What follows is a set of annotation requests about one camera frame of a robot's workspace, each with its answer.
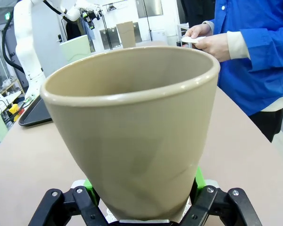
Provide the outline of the tan cup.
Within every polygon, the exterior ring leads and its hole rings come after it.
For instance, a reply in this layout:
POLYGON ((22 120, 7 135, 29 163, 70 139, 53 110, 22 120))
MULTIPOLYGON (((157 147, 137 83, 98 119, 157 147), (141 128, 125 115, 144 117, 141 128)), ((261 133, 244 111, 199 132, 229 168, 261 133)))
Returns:
POLYGON ((117 30, 118 30, 123 48, 136 47, 134 26, 133 26, 132 21, 117 24, 117 30))
POLYGON ((77 165, 120 220, 179 221, 207 139, 220 64, 174 46, 68 64, 40 95, 77 165))

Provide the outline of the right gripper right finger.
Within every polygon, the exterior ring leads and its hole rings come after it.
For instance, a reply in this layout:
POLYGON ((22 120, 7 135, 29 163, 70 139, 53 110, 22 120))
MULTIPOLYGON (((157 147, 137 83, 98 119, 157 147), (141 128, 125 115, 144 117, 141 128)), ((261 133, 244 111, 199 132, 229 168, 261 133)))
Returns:
POLYGON ((224 226, 262 226, 248 196, 241 188, 228 192, 205 182, 197 168, 190 192, 191 207, 179 226, 205 226, 209 216, 218 216, 224 226))

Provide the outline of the person's left hand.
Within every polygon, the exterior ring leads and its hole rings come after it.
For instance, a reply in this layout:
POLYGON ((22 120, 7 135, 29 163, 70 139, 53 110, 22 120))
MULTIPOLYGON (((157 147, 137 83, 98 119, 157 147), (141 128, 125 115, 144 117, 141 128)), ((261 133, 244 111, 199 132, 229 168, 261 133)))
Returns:
POLYGON ((206 53, 209 53, 219 62, 224 62, 231 59, 226 33, 203 38, 195 44, 195 47, 203 50, 206 53))

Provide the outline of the person's left forearm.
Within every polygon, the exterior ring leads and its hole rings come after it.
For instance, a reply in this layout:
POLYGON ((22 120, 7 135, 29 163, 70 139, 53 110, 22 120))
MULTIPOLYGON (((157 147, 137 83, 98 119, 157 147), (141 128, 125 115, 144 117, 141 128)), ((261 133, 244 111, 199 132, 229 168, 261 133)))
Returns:
POLYGON ((231 59, 248 58, 251 71, 283 68, 283 28, 241 29, 226 33, 231 59))

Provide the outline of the person's right hand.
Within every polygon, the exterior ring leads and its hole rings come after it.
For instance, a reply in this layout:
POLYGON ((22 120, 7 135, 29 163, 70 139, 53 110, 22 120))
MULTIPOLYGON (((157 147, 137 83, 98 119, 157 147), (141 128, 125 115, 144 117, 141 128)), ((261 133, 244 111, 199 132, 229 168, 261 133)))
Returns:
POLYGON ((204 36, 208 37, 211 35, 212 35, 212 29, 209 24, 198 24, 187 30, 184 36, 195 39, 197 37, 204 37, 204 36))

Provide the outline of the person's right forearm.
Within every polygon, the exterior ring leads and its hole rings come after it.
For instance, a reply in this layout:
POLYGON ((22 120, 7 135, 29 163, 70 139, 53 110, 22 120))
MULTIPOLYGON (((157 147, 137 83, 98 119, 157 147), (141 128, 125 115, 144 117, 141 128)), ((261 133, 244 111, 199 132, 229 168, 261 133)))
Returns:
POLYGON ((229 31, 226 27, 226 14, 217 15, 212 20, 203 21, 202 24, 207 24, 213 35, 229 31))

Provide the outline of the black plastic tray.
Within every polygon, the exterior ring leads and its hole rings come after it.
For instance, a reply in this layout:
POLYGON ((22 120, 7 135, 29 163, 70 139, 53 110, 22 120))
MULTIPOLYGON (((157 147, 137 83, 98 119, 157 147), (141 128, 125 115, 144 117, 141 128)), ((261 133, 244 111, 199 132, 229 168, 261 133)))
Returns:
POLYGON ((31 127, 47 122, 52 122, 52 118, 40 96, 25 109, 18 120, 18 124, 22 127, 31 127))

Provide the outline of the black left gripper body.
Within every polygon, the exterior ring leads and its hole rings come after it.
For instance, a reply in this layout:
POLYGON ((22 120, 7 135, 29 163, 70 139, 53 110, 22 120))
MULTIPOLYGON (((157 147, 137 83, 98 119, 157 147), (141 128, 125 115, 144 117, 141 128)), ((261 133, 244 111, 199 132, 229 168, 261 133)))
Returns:
POLYGON ((81 16, 85 22, 92 22, 93 19, 100 20, 100 7, 95 9, 81 8, 81 16))

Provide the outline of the person in blue shirt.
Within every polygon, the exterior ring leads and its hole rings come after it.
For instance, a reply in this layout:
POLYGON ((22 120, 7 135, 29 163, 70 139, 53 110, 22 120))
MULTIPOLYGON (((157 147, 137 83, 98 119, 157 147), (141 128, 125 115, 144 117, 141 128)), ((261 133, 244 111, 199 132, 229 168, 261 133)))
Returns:
MULTIPOLYGON (((283 0, 180 0, 189 29, 226 14, 230 32, 283 28, 283 0)), ((248 58, 220 62, 219 88, 272 141, 283 121, 283 68, 251 71, 248 58)))

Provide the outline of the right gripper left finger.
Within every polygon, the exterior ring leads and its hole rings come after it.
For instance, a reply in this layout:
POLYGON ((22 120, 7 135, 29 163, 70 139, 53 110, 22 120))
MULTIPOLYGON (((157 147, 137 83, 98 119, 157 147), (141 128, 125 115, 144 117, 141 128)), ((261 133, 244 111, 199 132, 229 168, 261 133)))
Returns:
POLYGON ((28 226, 67 226, 72 216, 81 216, 86 226, 108 226, 85 186, 71 188, 65 193, 49 189, 28 226))

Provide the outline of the yellow box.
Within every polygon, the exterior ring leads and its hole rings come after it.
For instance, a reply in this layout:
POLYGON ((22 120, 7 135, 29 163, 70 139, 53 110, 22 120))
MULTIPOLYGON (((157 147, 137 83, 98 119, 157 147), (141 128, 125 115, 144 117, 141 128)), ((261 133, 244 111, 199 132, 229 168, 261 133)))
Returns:
POLYGON ((18 104, 13 104, 8 110, 8 116, 11 121, 16 121, 19 118, 19 106, 18 104))

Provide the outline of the white scalloped paper coaster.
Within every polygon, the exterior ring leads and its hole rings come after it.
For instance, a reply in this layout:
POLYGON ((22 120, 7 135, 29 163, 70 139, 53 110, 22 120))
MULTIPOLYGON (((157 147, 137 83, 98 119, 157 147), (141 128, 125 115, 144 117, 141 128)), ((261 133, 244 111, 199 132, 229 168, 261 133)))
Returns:
POLYGON ((205 36, 197 37, 195 39, 193 39, 192 37, 184 36, 184 37, 182 37, 181 41, 186 42, 186 43, 196 44, 204 38, 205 38, 205 36))

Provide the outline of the pale green cup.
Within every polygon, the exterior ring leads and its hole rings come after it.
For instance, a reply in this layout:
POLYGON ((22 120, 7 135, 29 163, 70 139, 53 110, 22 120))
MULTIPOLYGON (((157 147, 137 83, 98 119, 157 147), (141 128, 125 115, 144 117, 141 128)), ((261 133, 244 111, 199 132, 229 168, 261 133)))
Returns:
POLYGON ((77 60, 89 57, 91 49, 87 35, 62 42, 59 45, 62 53, 62 66, 66 66, 77 60))

